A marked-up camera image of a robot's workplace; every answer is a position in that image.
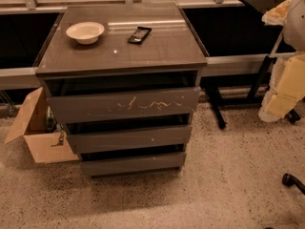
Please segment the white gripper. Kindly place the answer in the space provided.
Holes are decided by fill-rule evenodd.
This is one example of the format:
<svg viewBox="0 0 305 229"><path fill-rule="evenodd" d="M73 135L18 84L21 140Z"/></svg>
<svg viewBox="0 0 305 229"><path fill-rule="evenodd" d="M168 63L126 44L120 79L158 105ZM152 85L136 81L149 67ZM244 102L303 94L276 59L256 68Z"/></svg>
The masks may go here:
<svg viewBox="0 0 305 229"><path fill-rule="evenodd" d="M292 1L285 0L266 11L261 20L271 26L288 25ZM273 66L269 86L258 116L264 122L276 122L305 97L305 54L297 54L287 60L278 58Z"/></svg>

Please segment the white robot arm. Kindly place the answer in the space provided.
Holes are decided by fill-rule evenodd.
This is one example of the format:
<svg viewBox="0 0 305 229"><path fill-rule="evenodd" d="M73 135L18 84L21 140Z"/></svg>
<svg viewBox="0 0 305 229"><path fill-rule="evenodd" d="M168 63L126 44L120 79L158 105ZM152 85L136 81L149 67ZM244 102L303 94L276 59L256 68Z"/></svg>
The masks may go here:
<svg viewBox="0 0 305 229"><path fill-rule="evenodd" d="M305 0L286 0L268 10L262 21L283 26L284 42L295 49L288 59L278 57L273 65L258 116L276 122L305 97Z"/></svg>

